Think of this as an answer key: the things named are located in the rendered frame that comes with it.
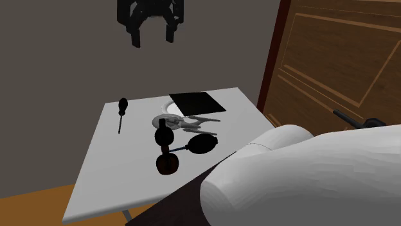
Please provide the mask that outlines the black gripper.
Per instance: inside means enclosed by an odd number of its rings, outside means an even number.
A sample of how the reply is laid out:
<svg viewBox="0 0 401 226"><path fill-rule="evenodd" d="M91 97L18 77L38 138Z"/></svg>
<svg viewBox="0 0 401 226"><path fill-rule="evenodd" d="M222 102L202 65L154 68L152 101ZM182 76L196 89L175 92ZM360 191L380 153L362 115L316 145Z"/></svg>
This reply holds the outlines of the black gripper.
<svg viewBox="0 0 401 226"><path fill-rule="evenodd" d="M166 41L173 43L179 24L184 22L184 0L117 0L117 21L126 25L132 45L141 47L140 27L149 17L166 21Z"/></svg>

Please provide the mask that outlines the white plate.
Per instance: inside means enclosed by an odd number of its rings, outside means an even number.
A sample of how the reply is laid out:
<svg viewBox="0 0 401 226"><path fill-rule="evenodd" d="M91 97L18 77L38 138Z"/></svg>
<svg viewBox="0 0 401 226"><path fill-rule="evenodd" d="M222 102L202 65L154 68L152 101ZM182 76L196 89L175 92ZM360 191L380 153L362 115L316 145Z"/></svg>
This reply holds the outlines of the white plate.
<svg viewBox="0 0 401 226"><path fill-rule="evenodd" d="M162 113L164 114L175 114L178 116L183 117L183 113L180 111L180 109L178 108L178 106L174 103L174 101L169 101L167 103L165 103L162 107L161 107Z"/></svg>

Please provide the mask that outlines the black screwdriver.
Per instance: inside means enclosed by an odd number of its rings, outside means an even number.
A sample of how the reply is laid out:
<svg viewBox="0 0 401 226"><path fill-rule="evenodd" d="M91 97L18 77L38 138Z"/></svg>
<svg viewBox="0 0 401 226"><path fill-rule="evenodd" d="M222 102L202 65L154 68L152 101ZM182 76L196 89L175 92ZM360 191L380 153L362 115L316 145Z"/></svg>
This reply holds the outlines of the black screwdriver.
<svg viewBox="0 0 401 226"><path fill-rule="evenodd" d="M118 127L119 134L121 132L122 119L126 113L127 107L128 107L128 100L126 98L122 98L121 100L119 100L119 102L118 102L118 108L119 108L118 114L120 116L119 127Z"/></svg>

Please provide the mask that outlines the black square tablet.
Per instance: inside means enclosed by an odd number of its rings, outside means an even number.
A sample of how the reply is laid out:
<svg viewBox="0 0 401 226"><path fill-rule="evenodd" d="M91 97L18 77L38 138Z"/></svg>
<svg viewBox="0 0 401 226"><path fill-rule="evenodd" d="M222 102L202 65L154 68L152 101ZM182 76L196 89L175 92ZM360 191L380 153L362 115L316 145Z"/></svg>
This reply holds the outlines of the black square tablet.
<svg viewBox="0 0 401 226"><path fill-rule="evenodd" d="M197 116L225 112L225 108L207 92L185 92L169 94L184 116Z"/></svg>

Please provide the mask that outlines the grey spaceship model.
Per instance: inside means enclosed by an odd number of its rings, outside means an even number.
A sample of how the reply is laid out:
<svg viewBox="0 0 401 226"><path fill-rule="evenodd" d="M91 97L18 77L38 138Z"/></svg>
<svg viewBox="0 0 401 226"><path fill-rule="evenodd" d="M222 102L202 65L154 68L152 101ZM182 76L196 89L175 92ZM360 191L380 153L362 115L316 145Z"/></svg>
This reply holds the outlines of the grey spaceship model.
<svg viewBox="0 0 401 226"><path fill-rule="evenodd" d="M152 120L152 125L154 126L154 128L158 129L159 128L159 120L165 119L166 126L172 130L178 130L178 129L182 128L182 130L185 132L217 135L216 133L213 133L213 132L201 131L200 124L205 123L205 122L210 122L210 121L220 122L219 119L210 119L210 118L197 117L197 116L189 116L188 118L194 119L195 122L188 123L184 120L183 117L178 116L176 114L161 114L161 115L156 116Z"/></svg>

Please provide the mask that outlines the black round bottle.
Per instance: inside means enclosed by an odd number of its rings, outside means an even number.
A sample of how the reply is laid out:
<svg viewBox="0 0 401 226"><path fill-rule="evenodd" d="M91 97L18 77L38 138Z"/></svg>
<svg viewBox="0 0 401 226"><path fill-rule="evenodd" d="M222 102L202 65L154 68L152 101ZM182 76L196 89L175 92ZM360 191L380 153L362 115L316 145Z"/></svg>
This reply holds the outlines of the black round bottle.
<svg viewBox="0 0 401 226"><path fill-rule="evenodd" d="M155 132L155 141L159 146L169 146L174 141L173 130L166 125L166 119L160 118L159 128Z"/></svg>

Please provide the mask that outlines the black bulb with blue stem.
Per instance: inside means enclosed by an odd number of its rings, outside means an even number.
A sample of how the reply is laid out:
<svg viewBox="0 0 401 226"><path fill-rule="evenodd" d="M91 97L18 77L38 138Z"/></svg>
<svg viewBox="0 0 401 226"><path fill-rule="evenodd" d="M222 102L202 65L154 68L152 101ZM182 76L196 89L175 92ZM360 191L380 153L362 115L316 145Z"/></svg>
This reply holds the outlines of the black bulb with blue stem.
<svg viewBox="0 0 401 226"><path fill-rule="evenodd" d="M212 151L212 149L214 149L214 147L216 147L217 144L218 144L218 139L214 135L198 134L192 137L188 141L188 144L186 144L185 146L170 150L170 152L176 152L179 150L188 150L195 154L205 154Z"/></svg>

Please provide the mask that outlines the dark brown round vase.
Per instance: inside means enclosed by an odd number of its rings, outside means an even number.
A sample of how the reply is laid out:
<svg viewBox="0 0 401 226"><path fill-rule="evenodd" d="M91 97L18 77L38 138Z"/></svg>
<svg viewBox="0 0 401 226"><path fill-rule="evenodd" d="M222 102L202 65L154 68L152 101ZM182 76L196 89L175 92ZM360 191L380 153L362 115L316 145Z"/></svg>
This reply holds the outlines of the dark brown round vase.
<svg viewBox="0 0 401 226"><path fill-rule="evenodd" d="M176 154L169 150L169 147L161 147L161 155L156 159L156 168L162 175L171 175L179 168L179 159Z"/></svg>

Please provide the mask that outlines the white table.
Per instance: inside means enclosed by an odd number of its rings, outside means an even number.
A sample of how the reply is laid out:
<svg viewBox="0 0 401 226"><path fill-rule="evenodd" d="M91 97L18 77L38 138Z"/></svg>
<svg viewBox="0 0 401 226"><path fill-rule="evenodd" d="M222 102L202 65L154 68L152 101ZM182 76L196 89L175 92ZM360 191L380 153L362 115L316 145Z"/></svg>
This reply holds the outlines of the white table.
<svg viewBox="0 0 401 226"><path fill-rule="evenodd" d="M171 175L156 168L161 148L152 125L171 97L130 100L123 117L116 102L106 103L62 223L157 203L273 128L239 88L209 91L209 95L225 110L207 114L209 120L201 129L215 133L218 143L211 152L197 155L182 150L194 134L175 130L170 147L179 158L179 168Z"/></svg>

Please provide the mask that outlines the dark robot stand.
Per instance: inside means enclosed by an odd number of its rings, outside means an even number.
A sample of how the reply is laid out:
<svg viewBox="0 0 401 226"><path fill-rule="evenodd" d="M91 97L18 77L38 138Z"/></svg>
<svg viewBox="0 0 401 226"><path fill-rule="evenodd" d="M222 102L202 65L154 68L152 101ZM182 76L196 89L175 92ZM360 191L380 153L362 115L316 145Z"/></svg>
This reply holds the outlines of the dark robot stand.
<svg viewBox="0 0 401 226"><path fill-rule="evenodd" d="M125 226L211 226L202 212L200 188L204 179L226 159L217 162Z"/></svg>

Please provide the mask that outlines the brown wooden door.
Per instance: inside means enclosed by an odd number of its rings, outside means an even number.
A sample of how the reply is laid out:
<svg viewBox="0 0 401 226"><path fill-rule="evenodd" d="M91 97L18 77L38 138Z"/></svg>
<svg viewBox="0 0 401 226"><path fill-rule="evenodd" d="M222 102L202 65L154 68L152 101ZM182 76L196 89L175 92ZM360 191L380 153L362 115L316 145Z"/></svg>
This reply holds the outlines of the brown wooden door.
<svg viewBox="0 0 401 226"><path fill-rule="evenodd" d="M401 124L401 0L281 0L258 108L315 135Z"/></svg>

